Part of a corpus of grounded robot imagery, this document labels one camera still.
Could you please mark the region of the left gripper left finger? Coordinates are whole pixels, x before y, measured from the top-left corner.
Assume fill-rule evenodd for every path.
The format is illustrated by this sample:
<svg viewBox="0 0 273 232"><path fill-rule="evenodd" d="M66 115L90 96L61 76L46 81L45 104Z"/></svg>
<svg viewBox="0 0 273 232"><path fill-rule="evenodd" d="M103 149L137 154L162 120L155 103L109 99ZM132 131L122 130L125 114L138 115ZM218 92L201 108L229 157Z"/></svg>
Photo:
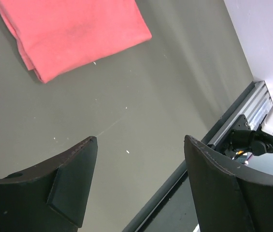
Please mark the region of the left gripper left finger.
<svg viewBox="0 0 273 232"><path fill-rule="evenodd" d="M0 232L76 232L82 227L98 152L87 137L0 178Z"/></svg>

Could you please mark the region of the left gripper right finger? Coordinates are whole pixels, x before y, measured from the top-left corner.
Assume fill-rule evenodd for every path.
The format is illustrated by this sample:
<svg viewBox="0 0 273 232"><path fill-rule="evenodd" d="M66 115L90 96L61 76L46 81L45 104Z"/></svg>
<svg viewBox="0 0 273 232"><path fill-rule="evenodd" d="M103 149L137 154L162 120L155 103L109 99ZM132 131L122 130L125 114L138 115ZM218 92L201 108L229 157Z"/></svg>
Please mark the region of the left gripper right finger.
<svg viewBox="0 0 273 232"><path fill-rule="evenodd" d="M190 135L184 153L202 232L273 232L273 175L240 164Z"/></svg>

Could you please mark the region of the salmon pink t shirt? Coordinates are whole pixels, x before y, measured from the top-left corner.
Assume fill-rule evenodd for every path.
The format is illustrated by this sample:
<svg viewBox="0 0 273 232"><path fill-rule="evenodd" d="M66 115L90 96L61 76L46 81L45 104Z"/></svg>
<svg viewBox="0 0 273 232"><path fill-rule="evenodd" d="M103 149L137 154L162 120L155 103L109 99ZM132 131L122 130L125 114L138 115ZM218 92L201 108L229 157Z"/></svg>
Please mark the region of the salmon pink t shirt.
<svg viewBox="0 0 273 232"><path fill-rule="evenodd" d="M0 15L43 83L152 37L133 0L0 0Z"/></svg>

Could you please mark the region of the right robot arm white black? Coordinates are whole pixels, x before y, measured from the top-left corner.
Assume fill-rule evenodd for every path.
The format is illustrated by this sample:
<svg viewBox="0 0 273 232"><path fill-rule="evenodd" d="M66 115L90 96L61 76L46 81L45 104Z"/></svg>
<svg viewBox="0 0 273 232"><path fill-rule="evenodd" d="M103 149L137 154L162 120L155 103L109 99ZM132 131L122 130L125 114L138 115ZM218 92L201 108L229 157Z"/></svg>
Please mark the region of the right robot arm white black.
<svg viewBox="0 0 273 232"><path fill-rule="evenodd" d="M235 152L233 160L245 153L254 156L273 153L273 106L257 130L231 129L222 143L222 150Z"/></svg>

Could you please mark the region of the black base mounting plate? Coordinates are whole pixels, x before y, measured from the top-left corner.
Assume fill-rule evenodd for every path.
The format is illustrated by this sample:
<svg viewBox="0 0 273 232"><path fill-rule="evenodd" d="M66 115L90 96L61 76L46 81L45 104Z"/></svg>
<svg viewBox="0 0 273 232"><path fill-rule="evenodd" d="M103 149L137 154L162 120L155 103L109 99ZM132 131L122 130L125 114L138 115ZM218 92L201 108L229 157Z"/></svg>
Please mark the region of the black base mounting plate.
<svg viewBox="0 0 273 232"><path fill-rule="evenodd" d="M273 154L250 156L246 165L273 175ZM197 232L199 230L186 163L182 162L125 232Z"/></svg>

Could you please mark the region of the aluminium front rail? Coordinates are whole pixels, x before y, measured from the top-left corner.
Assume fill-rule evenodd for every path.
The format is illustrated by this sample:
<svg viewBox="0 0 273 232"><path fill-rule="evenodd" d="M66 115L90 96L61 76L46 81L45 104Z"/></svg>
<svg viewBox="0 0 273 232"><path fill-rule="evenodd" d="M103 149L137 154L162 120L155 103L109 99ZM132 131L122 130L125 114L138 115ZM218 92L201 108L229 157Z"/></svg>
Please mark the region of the aluminium front rail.
<svg viewBox="0 0 273 232"><path fill-rule="evenodd" d="M250 83L202 141L210 147L216 147L226 133L240 120L240 117L244 119L237 128L257 129L272 105L273 101L266 83L264 81Z"/></svg>

